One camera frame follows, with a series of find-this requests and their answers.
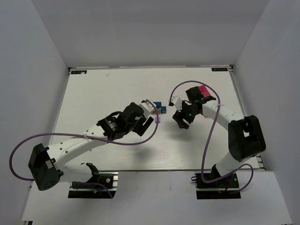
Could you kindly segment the pink plastic box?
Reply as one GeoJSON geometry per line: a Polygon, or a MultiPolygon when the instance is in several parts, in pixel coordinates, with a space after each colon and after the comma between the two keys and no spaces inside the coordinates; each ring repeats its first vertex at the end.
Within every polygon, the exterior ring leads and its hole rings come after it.
{"type": "Polygon", "coordinates": [[[201,85],[201,86],[199,86],[198,88],[199,88],[199,91],[200,91],[200,93],[203,95],[204,98],[211,97],[211,94],[210,94],[210,92],[207,90],[207,87],[206,87],[206,86],[201,85]]]}

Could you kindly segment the blue wood cube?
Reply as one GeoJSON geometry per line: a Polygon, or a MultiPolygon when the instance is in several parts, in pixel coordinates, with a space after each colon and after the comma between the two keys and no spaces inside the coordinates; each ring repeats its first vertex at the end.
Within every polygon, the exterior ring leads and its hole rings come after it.
{"type": "Polygon", "coordinates": [[[166,110],[167,110],[166,106],[161,107],[161,113],[166,113],[166,110]]]}

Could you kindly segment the blue rectangular wood block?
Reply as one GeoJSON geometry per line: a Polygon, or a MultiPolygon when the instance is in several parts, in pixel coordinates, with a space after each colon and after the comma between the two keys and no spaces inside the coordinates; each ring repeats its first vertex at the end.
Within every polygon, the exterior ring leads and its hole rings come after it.
{"type": "Polygon", "coordinates": [[[162,106],[162,102],[153,102],[156,108],[160,108],[162,106]]]}

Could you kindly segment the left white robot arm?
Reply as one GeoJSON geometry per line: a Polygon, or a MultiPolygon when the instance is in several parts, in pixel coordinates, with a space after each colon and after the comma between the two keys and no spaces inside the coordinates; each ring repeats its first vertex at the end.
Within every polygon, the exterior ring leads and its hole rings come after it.
{"type": "Polygon", "coordinates": [[[45,191],[59,182],[73,181],[90,185],[96,182],[104,184],[107,178],[92,163],[72,166],[69,162],[130,132],[142,136],[154,121],[150,116],[154,110],[155,104],[151,101],[142,101],[139,105],[132,102],[124,111],[111,113],[79,136],[47,147],[36,145],[28,166],[37,188],[45,191]]]}

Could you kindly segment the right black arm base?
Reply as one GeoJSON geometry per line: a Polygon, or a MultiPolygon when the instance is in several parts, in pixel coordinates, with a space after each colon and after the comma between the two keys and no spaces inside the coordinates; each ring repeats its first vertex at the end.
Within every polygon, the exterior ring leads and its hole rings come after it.
{"type": "Polygon", "coordinates": [[[214,183],[204,183],[201,174],[195,173],[191,177],[195,183],[197,200],[225,200],[240,199],[240,186],[236,174],[214,183]]]}

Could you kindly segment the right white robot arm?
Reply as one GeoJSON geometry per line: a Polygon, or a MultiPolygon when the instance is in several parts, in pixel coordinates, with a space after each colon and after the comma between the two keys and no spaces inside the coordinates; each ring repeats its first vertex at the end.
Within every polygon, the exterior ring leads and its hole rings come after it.
{"type": "Polygon", "coordinates": [[[197,115],[213,120],[206,141],[202,164],[205,158],[211,136],[216,124],[221,125],[228,132],[228,153],[213,165],[209,179],[201,172],[201,182],[205,184],[216,183],[224,180],[244,166],[249,166],[247,161],[266,150],[266,143],[259,119],[254,116],[238,114],[220,102],[218,95],[204,95],[199,86],[186,91],[188,100],[171,95],[169,105],[175,106],[176,112],[173,119],[179,128],[188,129],[197,115]]]}

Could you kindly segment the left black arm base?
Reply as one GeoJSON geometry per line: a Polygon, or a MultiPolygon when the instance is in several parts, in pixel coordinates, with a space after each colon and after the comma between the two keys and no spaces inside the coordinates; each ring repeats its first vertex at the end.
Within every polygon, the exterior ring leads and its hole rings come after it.
{"type": "Polygon", "coordinates": [[[70,183],[68,198],[70,199],[113,199],[118,185],[117,172],[92,172],[73,178],[70,183]]]}

